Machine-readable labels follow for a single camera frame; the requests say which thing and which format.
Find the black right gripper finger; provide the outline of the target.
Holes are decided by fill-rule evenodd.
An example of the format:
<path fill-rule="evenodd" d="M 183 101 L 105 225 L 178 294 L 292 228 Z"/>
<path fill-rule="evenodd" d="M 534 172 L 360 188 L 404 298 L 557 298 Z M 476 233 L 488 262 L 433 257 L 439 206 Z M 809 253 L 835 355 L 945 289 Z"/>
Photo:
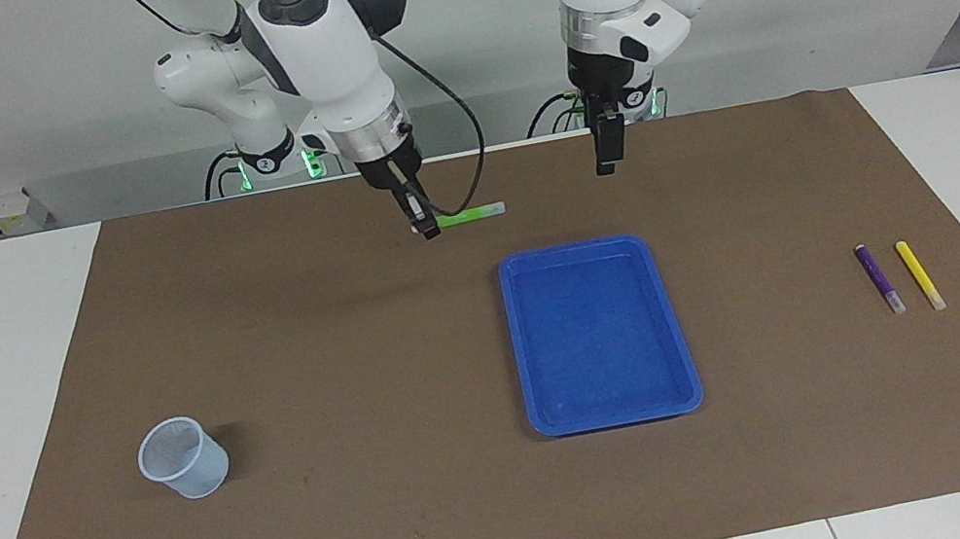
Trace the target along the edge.
<path fill-rule="evenodd" d="M 428 201 L 425 191 L 418 180 L 409 179 L 391 191 L 403 214 L 409 220 L 410 229 L 423 235 L 427 241 L 441 235 L 442 228 L 437 223 L 438 211 Z"/>

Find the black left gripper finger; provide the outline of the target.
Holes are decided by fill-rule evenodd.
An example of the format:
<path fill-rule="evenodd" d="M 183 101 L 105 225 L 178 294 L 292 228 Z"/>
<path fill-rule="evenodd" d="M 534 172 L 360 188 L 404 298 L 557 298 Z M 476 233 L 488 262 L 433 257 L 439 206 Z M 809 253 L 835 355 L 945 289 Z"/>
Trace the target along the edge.
<path fill-rule="evenodd" d="M 616 165 L 623 161 L 625 122 L 623 113 L 611 112 L 593 116 L 589 121 L 593 136 L 598 176 L 616 173 Z"/>

